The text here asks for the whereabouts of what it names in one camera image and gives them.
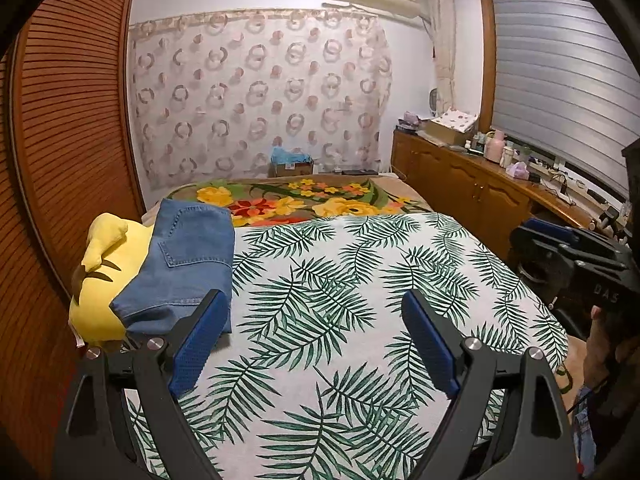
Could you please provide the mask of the person's right hand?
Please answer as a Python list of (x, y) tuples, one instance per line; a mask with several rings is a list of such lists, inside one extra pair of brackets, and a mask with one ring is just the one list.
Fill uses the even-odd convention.
[(612, 373), (610, 361), (613, 359), (613, 347), (605, 327), (605, 313), (599, 307), (591, 309), (591, 327), (586, 341), (584, 359), (584, 386), (596, 390), (604, 386)]

